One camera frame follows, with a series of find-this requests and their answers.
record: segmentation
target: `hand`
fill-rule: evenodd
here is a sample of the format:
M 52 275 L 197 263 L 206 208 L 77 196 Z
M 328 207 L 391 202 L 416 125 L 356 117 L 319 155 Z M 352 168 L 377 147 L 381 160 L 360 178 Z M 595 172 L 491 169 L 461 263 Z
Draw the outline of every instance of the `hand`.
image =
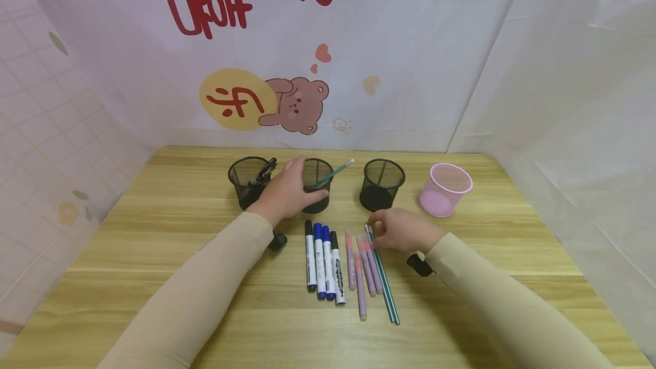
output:
M 246 209 L 247 212 L 262 215 L 272 226 L 284 218 L 290 218 L 303 208 L 323 200 L 328 190 L 303 191 L 303 164 L 306 156 L 298 156 L 285 164 L 285 167 L 264 188 L 260 199 Z
M 428 222 L 419 214 L 399 208 L 376 211 L 370 215 L 367 223 L 373 225 L 378 221 L 380 227 L 376 231 L 376 239 L 373 240 L 375 248 L 427 253 L 446 235 L 442 228 Z

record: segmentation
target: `beige sleeve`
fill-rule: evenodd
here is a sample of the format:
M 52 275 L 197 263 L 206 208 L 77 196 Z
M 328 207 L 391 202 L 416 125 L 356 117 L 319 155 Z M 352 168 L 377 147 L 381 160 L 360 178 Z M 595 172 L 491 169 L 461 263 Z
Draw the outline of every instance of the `beige sleeve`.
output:
M 189 368 L 272 239 L 266 219 L 239 215 L 148 300 L 98 368 Z
M 613 368 L 564 316 L 453 234 L 426 256 L 461 297 L 497 349 L 519 368 Z

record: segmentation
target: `wooden table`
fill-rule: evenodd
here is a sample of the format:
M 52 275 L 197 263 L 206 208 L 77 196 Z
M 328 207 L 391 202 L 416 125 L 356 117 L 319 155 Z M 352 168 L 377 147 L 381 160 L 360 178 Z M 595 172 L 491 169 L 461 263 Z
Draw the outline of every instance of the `wooden table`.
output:
M 167 146 L 152 156 L 0 367 L 95 368 L 157 288 L 241 213 L 228 182 L 231 163 L 247 155 L 286 162 L 299 153 L 335 167 L 356 160 L 333 180 L 328 209 L 311 217 L 338 231 L 340 244 L 346 228 L 360 231 L 366 221 L 358 193 L 367 161 L 385 157 L 399 163 L 407 180 L 394 206 L 419 213 L 417 195 L 431 165 L 462 166 L 474 189 L 452 217 L 431 219 L 560 310 L 613 364 L 651 368 L 493 158 L 191 146 Z M 367 322 L 360 322 L 354 292 L 347 292 L 345 308 L 308 294 L 306 218 L 301 214 L 276 228 L 289 243 L 279 253 L 267 250 L 246 275 L 195 368 L 503 366 L 462 301 L 434 275 L 419 277 L 406 266 L 405 254 L 381 254 L 400 326 L 390 324 L 383 296 L 367 299 Z

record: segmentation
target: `blue cap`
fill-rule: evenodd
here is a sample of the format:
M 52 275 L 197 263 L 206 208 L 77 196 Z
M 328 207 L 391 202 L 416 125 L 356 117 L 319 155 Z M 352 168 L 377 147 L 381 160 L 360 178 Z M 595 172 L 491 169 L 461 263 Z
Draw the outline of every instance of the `blue cap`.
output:
M 328 225 L 321 227 L 321 240 L 330 242 L 330 228 Z
M 314 224 L 314 240 L 320 240 L 323 239 L 321 236 L 321 224 L 315 223 Z

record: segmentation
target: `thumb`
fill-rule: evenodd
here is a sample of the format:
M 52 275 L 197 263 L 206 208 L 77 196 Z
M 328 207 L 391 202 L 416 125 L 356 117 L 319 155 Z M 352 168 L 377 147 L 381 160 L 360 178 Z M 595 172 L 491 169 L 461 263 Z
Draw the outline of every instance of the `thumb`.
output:
M 328 190 L 319 190 L 319 191 L 314 191 L 314 192 L 307 192 L 305 196 L 303 197 L 303 201 L 305 206 L 316 204 L 317 202 L 323 200 L 327 196 L 329 196 L 330 193 Z
M 381 235 L 372 241 L 373 248 L 392 248 L 389 235 Z

